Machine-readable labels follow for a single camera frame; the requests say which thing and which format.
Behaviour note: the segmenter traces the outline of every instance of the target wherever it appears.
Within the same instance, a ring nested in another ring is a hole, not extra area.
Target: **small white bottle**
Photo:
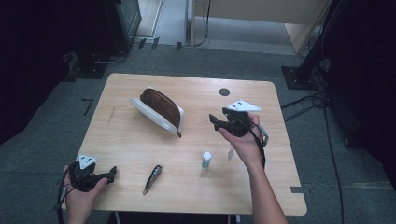
[[[203,169],[207,169],[207,167],[209,167],[210,159],[212,159],[212,154],[210,154],[210,152],[205,152],[204,159],[202,160]]]

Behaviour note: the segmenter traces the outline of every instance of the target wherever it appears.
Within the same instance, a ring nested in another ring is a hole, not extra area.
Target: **black stand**
[[[107,68],[106,63],[96,63],[88,52],[76,52],[76,54],[78,55],[78,60],[67,77],[102,79]]]
[[[78,60],[70,70],[68,77],[102,79],[106,68],[106,63],[86,64],[81,60]]]
[[[306,56],[300,67],[282,66],[282,73],[288,88],[291,90],[317,90],[318,85],[312,77],[312,68],[320,59],[320,43],[322,35]]]

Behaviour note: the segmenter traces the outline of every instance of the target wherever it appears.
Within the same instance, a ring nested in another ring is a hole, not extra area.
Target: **cable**
[[[251,135],[253,135],[254,140],[255,140],[257,147],[259,148],[260,154],[262,156],[262,169],[265,170],[266,159],[265,159],[264,147],[265,147],[266,142],[264,144],[263,139],[262,139],[262,141],[260,141],[260,138],[257,137],[257,135],[253,131],[251,131],[251,128],[248,127],[244,122],[242,122],[242,120],[240,120],[234,116],[228,115],[228,114],[226,116],[230,117],[230,118],[236,120],[238,123],[242,124],[251,133]],[[255,123],[253,123],[253,124],[256,125],[256,127],[259,129],[260,133],[263,135],[262,129],[257,124],[255,124]]]
[[[327,89],[328,85],[325,81],[325,77],[323,73],[327,73],[324,71],[318,64],[312,67],[312,75],[313,78],[320,84],[324,89]]]
[[[211,3],[212,1],[211,0],[209,0],[209,6],[207,6],[207,13],[206,13],[206,24],[205,24],[205,21],[204,21],[204,27],[205,27],[205,30],[206,30],[206,35],[205,35],[205,38],[204,38],[204,40],[201,42],[201,43],[199,43],[199,44],[197,44],[197,45],[194,45],[193,47],[200,47],[202,44],[204,44],[204,42],[206,41],[206,39],[207,39],[207,34],[209,33],[209,13],[210,13],[210,3]]]
[[[97,56],[96,54],[93,54],[93,55],[92,55],[92,58],[94,59],[94,62],[95,62],[95,63],[117,63],[117,62],[121,61],[121,60],[125,57],[125,55],[126,55],[126,52],[124,52],[124,53],[122,54],[122,56],[121,56],[120,58],[118,58],[117,60],[115,60],[115,61],[109,61],[109,62],[100,62],[100,61],[95,60],[95,57]]]
[[[329,128],[329,121],[327,119],[327,112],[326,112],[326,106],[323,107],[324,111],[324,118],[326,121],[326,131],[327,131],[327,138],[329,141],[329,147],[330,147],[330,152],[332,154],[332,165],[334,166],[334,171],[335,171],[335,177],[337,179],[337,188],[338,188],[338,196],[340,198],[340,212],[341,212],[341,224],[344,224],[344,200],[343,200],[343,191],[341,190],[341,181],[340,181],[340,176],[338,174],[338,169],[337,169],[337,164],[335,163],[335,158],[334,158],[334,152],[332,149],[332,139],[330,136],[330,128]]]
[[[325,94],[325,92],[317,92],[317,93],[315,93],[315,94],[313,94],[311,96],[305,96],[305,97],[303,97],[303,98],[301,98],[301,99],[299,99],[297,101],[294,101],[294,102],[288,103],[286,105],[283,105],[283,106],[281,106],[281,108],[282,109],[283,108],[287,108],[290,105],[295,105],[295,104],[297,104],[299,102],[306,101],[306,100],[311,100],[311,102],[313,103],[312,106],[310,106],[310,107],[308,107],[308,108],[296,113],[295,115],[285,119],[285,122],[300,116],[301,114],[307,112],[308,110],[310,110],[312,108],[315,108],[315,107],[322,107],[323,108],[324,118],[325,118],[325,123],[326,123],[327,138],[328,138],[328,142],[329,142],[330,152],[331,152],[331,155],[332,155],[332,165],[334,167],[335,178],[337,180],[338,196],[339,196],[339,199],[340,199],[341,223],[344,224],[344,199],[343,199],[343,192],[342,192],[342,189],[341,189],[340,176],[338,174],[338,168],[337,168],[337,164],[335,162],[334,152],[333,152],[333,148],[332,148],[332,138],[331,138],[331,135],[330,135],[329,120],[328,120],[328,117],[327,117],[327,104],[328,104],[327,102],[328,102],[329,99],[327,98],[326,95],[324,95],[323,97],[320,97],[321,94]],[[321,103],[319,103],[319,104],[316,103],[315,102],[316,100],[320,100]]]
[[[295,113],[294,115],[291,115],[290,117],[284,119],[285,122],[290,121],[290,120],[292,120],[292,119],[295,119],[295,118],[299,117],[300,115],[302,115],[302,114],[308,112],[308,111],[309,111],[310,109],[312,109],[312,108],[315,108],[315,107],[323,107],[323,106],[325,106],[325,105],[327,104],[327,102],[329,101],[329,99],[328,99],[328,97],[327,97],[327,95],[326,95],[326,92],[320,91],[320,92],[317,92],[317,93],[315,93],[315,94],[313,94],[313,95],[311,95],[311,96],[305,96],[305,97],[303,97],[303,98],[301,98],[301,99],[299,99],[299,100],[297,100],[297,101],[293,101],[293,102],[291,102],[291,103],[282,105],[280,108],[281,108],[281,109],[284,109],[284,108],[287,108],[287,107],[289,107],[289,106],[291,106],[291,105],[296,105],[296,104],[298,104],[298,103],[300,103],[300,102],[302,102],[302,101],[308,101],[308,100],[311,101],[311,103],[312,103],[311,106],[309,106],[308,108],[302,109],[302,110],[300,110],[299,112]]]
[[[262,132],[262,129],[259,127],[259,125],[257,125],[257,124],[254,123],[253,121],[251,121],[251,123],[252,123],[254,126],[256,126],[256,128],[257,128],[258,130],[260,130],[260,133],[262,134],[262,137],[264,137],[264,133]]]
[[[66,187],[64,186],[64,180],[66,179],[66,175],[69,173],[70,166],[72,166],[72,164],[67,166],[66,170],[64,171],[61,182],[59,183],[57,203],[53,206],[53,209],[57,212],[59,224],[64,224],[64,217],[62,212],[62,204],[64,203],[64,199],[66,198],[67,194],[74,190],[74,188],[72,188],[64,193],[66,191]]]

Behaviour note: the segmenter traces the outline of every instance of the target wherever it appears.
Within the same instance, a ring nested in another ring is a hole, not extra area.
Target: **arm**
[[[252,122],[259,125],[259,116],[249,114]],[[252,131],[261,136],[260,130],[253,127]],[[253,203],[254,223],[288,223],[285,215],[271,188],[270,182],[262,169],[261,155],[251,133],[235,137],[227,130],[220,128],[221,135],[235,148],[241,160],[247,167],[250,180],[251,198]]]
[[[93,209],[94,201],[106,183],[107,179],[102,178],[91,191],[82,192],[73,189],[70,176],[67,174],[64,180],[66,192],[69,192],[66,195],[67,223],[82,224],[87,221]]]

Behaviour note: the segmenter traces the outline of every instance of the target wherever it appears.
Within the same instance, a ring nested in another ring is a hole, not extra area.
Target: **wooden table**
[[[185,110],[182,137],[172,135],[130,103],[146,87],[164,92]],[[229,96],[219,90],[227,88]],[[261,124],[270,135],[265,148],[266,173],[286,215],[306,212],[285,123],[273,83],[198,77],[110,75],[81,154],[96,157],[95,172],[118,167],[115,183],[99,196],[96,210],[205,214],[252,214],[248,171],[230,144],[214,131],[209,113],[226,120],[221,108],[239,99],[260,106]],[[201,168],[203,153],[212,153]],[[143,189],[152,169],[163,172],[150,191]]]

